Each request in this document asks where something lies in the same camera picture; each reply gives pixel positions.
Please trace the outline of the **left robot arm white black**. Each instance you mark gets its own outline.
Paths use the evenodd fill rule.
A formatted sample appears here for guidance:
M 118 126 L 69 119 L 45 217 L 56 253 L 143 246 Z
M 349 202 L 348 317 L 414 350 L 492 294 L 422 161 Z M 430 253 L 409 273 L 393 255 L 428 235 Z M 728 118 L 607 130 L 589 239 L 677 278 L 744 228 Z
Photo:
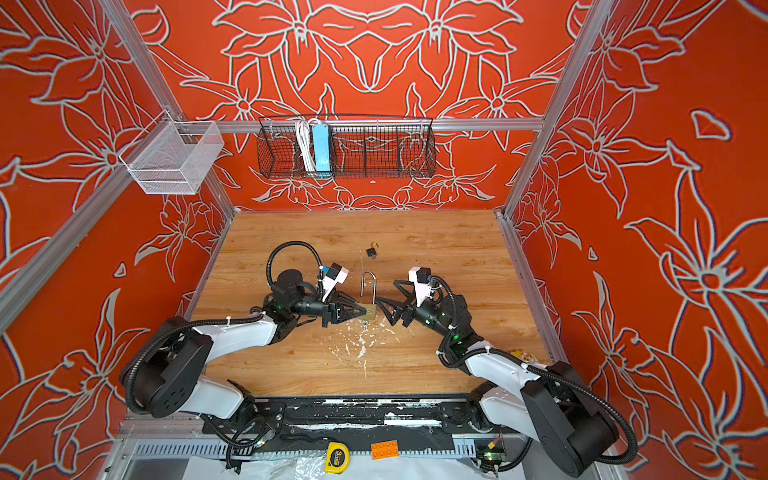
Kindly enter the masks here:
M 221 383 L 205 374 L 209 363 L 227 355 L 285 340 L 297 328 L 315 320 L 338 325 L 365 315 L 365 307 L 339 291 L 347 268 L 322 262 L 307 242 L 316 263 L 316 282 L 310 284 L 296 269 L 275 275 L 279 253 L 292 247 L 278 245 L 265 267 L 270 289 L 261 305 L 241 318 L 189 321 L 182 316 L 166 320 L 126 364 L 120 382 L 128 409 L 139 415 L 164 418 L 176 412 L 230 419 L 246 409 L 250 392 L 234 381 Z

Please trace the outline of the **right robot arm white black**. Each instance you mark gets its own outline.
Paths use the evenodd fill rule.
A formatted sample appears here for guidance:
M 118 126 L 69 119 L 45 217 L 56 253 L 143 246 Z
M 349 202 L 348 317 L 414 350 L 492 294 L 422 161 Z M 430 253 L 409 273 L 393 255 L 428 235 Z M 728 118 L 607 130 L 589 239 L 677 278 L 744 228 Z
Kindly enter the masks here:
M 526 361 L 495 347 L 472 328 L 464 297 L 427 268 L 411 269 L 408 279 L 394 286 L 403 300 L 379 297 L 376 306 L 391 325 L 418 323 L 437 333 L 441 364 L 483 380 L 474 395 L 487 423 L 538 443 L 573 478 L 595 463 L 626 465 L 636 459 L 639 443 L 631 423 L 570 364 Z

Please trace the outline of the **brass padlock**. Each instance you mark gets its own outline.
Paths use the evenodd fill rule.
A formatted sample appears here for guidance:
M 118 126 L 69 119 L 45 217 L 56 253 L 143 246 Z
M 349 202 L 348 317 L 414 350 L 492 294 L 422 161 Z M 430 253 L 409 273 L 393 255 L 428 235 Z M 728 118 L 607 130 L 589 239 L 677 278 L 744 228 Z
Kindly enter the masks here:
M 362 321 L 366 324 L 374 322 L 377 315 L 377 277 L 371 271 L 363 271 L 360 277 L 359 296 L 366 313 Z

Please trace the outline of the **small black padlock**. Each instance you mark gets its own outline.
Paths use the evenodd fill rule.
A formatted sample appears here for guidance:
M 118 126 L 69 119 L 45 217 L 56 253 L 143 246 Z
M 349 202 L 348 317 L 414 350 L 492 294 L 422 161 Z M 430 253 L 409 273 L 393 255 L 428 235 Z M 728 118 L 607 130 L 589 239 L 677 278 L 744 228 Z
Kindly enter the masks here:
M 378 243 L 372 242 L 370 244 L 370 247 L 366 250 L 366 255 L 371 259 L 376 259 L 378 257 L 378 249 L 379 249 Z

